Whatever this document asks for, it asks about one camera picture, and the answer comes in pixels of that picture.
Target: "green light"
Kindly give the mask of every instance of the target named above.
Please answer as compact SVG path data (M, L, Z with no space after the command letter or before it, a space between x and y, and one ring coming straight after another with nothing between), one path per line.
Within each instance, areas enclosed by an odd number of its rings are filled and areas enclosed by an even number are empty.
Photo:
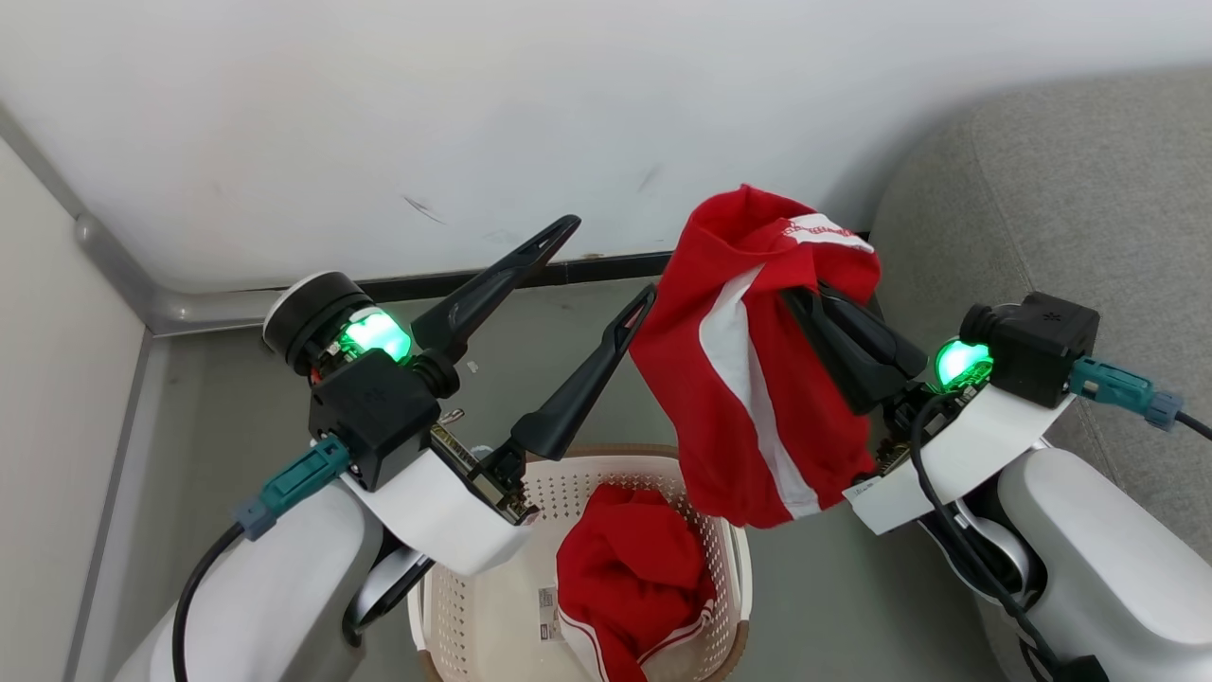
M934 374L944 391L979 384L993 372L989 348L982 344L968 346L959 338L948 340L934 359Z
M371 314L345 327L337 337L337 345L355 359L371 349L383 349L393 361L400 362L408 357L412 338L400 328L391 315L373 308Z

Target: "red fabric with white stripe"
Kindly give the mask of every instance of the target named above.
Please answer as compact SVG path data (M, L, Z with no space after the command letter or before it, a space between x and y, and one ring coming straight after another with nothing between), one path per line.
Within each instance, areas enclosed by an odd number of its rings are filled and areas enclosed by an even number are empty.
M870 471L850 413L778 291L828 281L865 303L874 250L812 208L742 185L691 213L631 357L678 430L691 504L770 528Z
M595 682L646 682L641 665L693 638L715 606L698 539L656 491L599 486L555 572L564 640Z

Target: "blue cable connector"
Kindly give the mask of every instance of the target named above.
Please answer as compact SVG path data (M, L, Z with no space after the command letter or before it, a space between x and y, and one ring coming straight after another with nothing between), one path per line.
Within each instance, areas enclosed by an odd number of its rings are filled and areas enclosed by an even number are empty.
M1156 391L1153 382L1091 357L1080 359L1069 374L1069 392L1096 403L1119 406L1170 431L1183 400Z
M349 451L335 436L316 443L236 508L231 516L244 527L244 537L256 540L284 514L332 483L349 466Z

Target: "laundry basket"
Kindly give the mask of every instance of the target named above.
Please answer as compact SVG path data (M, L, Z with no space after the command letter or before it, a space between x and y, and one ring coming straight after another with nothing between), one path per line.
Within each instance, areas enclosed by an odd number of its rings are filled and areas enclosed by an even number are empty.
M662 446L599 446L574 449L559 463L528 464L526 494L542 514L522 550L505 564L469 578L436 566L408 594L412 638L429 681L596 680L558 632L543 627L551 608L542 608L541 601L550 601L556 550L601 483L659 491L699 537L715 581L711 620L692 641L646 663L648 681L724 680L741 659L749 632L749 544L744 529L690 508L676 457L674 448Z

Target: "gray sofa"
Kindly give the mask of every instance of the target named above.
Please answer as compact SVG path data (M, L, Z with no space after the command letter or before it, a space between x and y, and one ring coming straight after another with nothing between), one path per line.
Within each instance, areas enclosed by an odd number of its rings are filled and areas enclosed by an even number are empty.
M1212 69L1024 90L922 143L873 228L880 304L924 349L974 302L1041 290L1102 313L1096 356L1212 419ZM1212 443L1077 403L1050 439L1212 563ZM1007 677L1031 680L979 602Z

